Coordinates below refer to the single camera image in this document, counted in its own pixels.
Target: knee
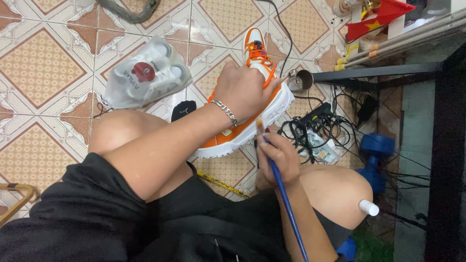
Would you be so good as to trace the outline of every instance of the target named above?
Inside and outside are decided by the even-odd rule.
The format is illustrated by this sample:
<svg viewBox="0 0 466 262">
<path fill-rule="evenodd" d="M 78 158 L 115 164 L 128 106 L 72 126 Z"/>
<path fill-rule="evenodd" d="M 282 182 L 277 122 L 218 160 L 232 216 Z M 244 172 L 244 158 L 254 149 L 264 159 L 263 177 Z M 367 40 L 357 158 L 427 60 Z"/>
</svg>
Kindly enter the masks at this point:
<svg viewBox="0 0 466 262">
<path fill-rule="evenodd" d="M 137 110 L 121 109 L 94 120 L 88 152 L 107 153 L 168 123 Z"/>
<path fill-rule="evenodd" d="M 344 228 L 357 227 L 367 215 L 359 209 L 359 202 L 373 200 L 368 181 L 349 168 L 313 166 L 305 169 L 300 179 L 311 205 Z"/>
</svg>

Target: yellow stick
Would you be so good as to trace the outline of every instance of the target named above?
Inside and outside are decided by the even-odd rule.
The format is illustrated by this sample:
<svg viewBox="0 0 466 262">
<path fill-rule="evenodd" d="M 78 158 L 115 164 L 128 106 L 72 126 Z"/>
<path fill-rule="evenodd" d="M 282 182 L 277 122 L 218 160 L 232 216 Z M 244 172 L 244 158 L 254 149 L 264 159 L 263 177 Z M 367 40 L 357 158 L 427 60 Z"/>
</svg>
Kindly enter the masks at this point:
<svg viewBox="0 0 466 262">
<path fill-rule="evenodd" d="M 235 194 L 238 194 L 238 195 L 240 195 L 240 196 L 242 196 L 242 197 L 244 197 L 244 198 L 246 198 L 246 199 L 248 199 L 248 198 L 251 197 L 251 196 L 249 196 L 248 194 L 246 194 L 246 193 L 244 193 L 244 192 L 241 192 L 240 190 L 238 190 L 238 189 L 236 189 L 236 188 L 234 188 L 234 187 L 232 187 L 232 186 L 229 186 L 229 185 L 223 183 L 222 181 L 220 181 L 220 180 L 218 180 L 218 179 L 215 179 L 215 178 L 213 178 L 213 177 L 211 177 L 211 176 L 209 176 L 209 175 L 207 175 L 207 174 L 204 174 L 204 173 L 202 173 L 202 172 L 199 171 L 199 170 L 198 170 L 198 176 L 204 178 L 204 179 L 207 180 L 207 181 L 210 181 L 210 182 L 212 182 L 212 183 L 215 183 L 215 184 L 217 184 L 217 185 L 219 185 L 219 186 L 221 186 L 221 187 L 223 187 L 223 188 L 226 188 L 226 189 L 228 189 L 229 191 L 231 191 L 231 192 L 233 192 L 233 193 L 235 193 Z"/>
</svg>

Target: plastic bag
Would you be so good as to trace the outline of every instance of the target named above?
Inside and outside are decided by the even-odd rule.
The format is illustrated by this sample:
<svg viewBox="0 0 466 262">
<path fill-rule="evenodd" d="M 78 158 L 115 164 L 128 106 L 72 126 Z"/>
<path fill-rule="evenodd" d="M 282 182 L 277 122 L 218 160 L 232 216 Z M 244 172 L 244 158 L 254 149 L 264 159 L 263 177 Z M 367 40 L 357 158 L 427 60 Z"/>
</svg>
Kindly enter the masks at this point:
<svg viewBox="0 0 466 262">
<path fill-rule="evenodd" d="M 141 108 L 191 83 L 183 57 L 156 35 L 112 68 L 103 98 L 114 109 Z"/>
<path fill-rule="evenodd" d="M 321 145 L 321 146 L 319 146 L 317 148 L 312 149 L 312 155 L 315 157 L 315 159 L 317 161 L 332 163 L 335 160 L 341 160 L 342 159 L 342 157 L 340 157 L 340 155 L 338 155 L 332 149 L 332 145 L 329 143 L 331 140 L 329 140 L 329 142 L 325 143 L 325 141 L 322 139 L 322 137 L 320 137 L 319 135 L 317 135 L 316 133 L 314 133 L 310 129 L 308 129 L 307 133 L 308 133 L 309 144 L 311 146 Z"/>
</svg>

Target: orange sneaker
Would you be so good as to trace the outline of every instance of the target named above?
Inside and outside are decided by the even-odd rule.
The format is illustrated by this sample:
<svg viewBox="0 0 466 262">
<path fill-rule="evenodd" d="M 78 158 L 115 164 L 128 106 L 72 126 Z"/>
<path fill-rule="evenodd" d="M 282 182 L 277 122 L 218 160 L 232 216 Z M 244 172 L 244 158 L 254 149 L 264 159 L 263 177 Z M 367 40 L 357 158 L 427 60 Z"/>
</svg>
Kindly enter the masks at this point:
<svg viewBox="0 0 466 262">
<path fill-rule="evenodd" d="M 244 64 L 250 68 L 257 68 L 265 77 L 264 88 L 276 76 L 274 75 L 276 64 L 270 61 L 264 47 L 264 37 L 258 28 L 250 28 L 244 36 Z M 207 100 L 208 103 L 213 99 L 213 93 Z M 255 116 L 239 123 L 237 127 L 225 129 L 220 134 L 211 138 L 194 156 L 201 158 L 221 157 L 233 152 L 233 150 L 244 145 L 256 135 L 256 119 L 262 117 L 264 125 L 268 127 L 274 121 L 285 113 L 289 108 L 291 101 L 295 97 L 289 90 L 286 83 L 281 83 L 272 93 L 266 108 L 261 110 Z"/>
</svg>

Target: bear logo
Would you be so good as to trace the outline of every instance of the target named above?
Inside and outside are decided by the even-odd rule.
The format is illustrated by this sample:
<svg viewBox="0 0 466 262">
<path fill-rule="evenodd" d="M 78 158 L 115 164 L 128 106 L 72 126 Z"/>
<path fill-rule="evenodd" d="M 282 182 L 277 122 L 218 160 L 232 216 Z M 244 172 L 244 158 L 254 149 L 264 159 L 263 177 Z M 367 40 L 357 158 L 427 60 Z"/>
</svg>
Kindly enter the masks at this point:
<svg viewBox="0 0 466 262">
<path fill-rule="evenodd" d="M 155 78 L 155 71 L 151 65 L 144 62 L 138 62 L 134 65 L 131 73 L 136 75 L 137 80 L 142 82 L 150 82 Z"/>
</svg>

